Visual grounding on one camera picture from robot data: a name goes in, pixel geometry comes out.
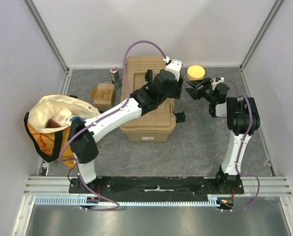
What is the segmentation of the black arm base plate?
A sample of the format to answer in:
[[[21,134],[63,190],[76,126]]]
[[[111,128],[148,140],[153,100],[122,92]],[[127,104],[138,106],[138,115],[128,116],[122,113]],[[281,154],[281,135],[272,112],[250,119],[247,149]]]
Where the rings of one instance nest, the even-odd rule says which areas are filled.
[[[97,177],[87,186],[100,193],[116,194],[125,191],[142,193],[154,190],[195,192],[199,194],[244,194],[243,183],[217,183],[205,177]]]

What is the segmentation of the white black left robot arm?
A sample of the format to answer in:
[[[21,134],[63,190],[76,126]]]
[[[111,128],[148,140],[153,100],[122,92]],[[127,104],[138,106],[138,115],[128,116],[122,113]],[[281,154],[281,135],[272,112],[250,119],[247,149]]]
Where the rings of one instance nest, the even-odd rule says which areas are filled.
[[[114,108],[94,118],[72,121],[68,144],[76,158],[82,190],[92,193],[97,187],[94,162],[98,156],[97,142],[122,124],[157,109],[167,98],[180,98],[183,80],[179,70],[162,69],[152,81]]]

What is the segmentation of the tan plastic toolbox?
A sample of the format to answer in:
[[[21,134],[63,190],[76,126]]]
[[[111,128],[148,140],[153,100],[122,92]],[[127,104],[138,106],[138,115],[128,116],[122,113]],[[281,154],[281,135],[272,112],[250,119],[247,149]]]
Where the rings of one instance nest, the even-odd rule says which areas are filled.
[[[124,101],[137,89],[152,81],[160,70],[165,69],[161,56],[129,56],[123,75]],[[157,109],[120,126],[130,142],[165,142],[175,129],[177,121],[184,121],[184,113],[175,114],[175,100],[167,98]]]

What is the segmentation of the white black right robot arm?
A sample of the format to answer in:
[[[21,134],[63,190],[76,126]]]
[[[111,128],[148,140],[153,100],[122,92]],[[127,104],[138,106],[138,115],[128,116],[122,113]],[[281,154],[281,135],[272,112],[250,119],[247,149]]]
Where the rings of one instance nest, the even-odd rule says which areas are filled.
[[[229,87],[223,77],[186,82],[191,86],[186,91],[194,100],[204,98],[209,102],[209,114],[212,117],[227,119],[229,144],[215,176],[215,190],[224,194],[230,189],[238,189],[246,146],[260,126],[255,100],[243,95],[228,96]]]

